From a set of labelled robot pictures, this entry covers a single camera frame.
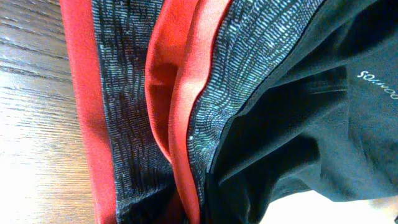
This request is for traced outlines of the black leggings red waistband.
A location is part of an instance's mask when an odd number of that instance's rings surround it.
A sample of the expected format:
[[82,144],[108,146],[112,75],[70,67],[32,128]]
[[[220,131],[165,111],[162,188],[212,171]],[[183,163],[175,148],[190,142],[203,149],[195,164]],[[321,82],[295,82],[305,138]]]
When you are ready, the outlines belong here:
[[60,7],[97,223],[397,195],[395,0]]

